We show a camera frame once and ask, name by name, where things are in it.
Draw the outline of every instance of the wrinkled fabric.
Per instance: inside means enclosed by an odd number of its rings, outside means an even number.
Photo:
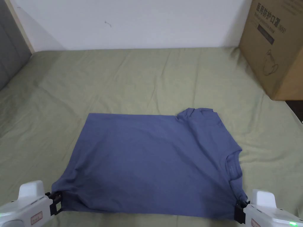
[[[233,219],[240,146],[212,109],[177,116],[89,114],[52,191],[65,211]]]

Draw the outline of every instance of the cardboard box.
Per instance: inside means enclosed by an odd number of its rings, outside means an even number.
[[[303,0],[253,0],[240,49],[273,100],[303,100]]]

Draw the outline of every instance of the white wall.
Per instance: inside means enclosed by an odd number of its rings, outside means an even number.
[[[11,1],[35,51],[237,46],[251,4],[251,0]]]

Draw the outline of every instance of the dark floor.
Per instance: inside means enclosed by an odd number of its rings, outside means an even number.
[[[286,103],[303,123],[303,101],[286,101]]]

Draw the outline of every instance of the mark on wall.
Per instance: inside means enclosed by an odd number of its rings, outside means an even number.
[[[108,23],[108,22],[106,22],[106,21],[104,21],[104,23],[106,23],[106,24],[108,24],[110,27],[112,27],[112,25],[111,25],[110,23]]]

